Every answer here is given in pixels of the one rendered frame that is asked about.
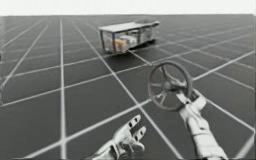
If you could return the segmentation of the dark steering wheel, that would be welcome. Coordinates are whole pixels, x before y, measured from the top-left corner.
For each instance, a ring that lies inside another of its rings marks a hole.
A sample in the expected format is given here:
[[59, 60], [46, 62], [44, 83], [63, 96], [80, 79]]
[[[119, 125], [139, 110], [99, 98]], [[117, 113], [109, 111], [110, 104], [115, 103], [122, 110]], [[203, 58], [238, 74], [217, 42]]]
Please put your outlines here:
[[160, 109], [177, 112], [190, 101], [193, 83], [190, 74], [174, 61], [157, 63], [147, 80], [148, 96]]

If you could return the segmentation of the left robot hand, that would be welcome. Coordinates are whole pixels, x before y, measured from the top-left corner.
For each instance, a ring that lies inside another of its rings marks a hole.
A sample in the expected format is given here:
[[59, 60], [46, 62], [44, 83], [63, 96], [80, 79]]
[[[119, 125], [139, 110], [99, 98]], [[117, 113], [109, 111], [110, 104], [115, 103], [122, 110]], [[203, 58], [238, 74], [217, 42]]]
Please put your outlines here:
[[145, 151], [145, 145], [140, 140], [145, 136], [147, 128], [142, 126], [134, 133], [131, 132], [140, 121], [141, 115], [137, 114], [114, 133], [111, 142], [118, 159]]

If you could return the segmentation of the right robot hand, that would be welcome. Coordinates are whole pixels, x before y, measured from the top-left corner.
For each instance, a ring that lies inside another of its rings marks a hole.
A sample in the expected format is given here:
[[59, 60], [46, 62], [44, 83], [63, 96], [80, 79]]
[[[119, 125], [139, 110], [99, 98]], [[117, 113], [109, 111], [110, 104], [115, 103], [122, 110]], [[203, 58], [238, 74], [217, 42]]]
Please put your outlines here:
[[184, 93], [178, 93], [177, 98], [181, 102], [181, 108], [178, 110], [184, 121], [189, 118], [199, 120], [202, 118], [201, 111], [206, 105], [206, 98], [198, 91], [192, 92], [193, 98], [188, 98]]

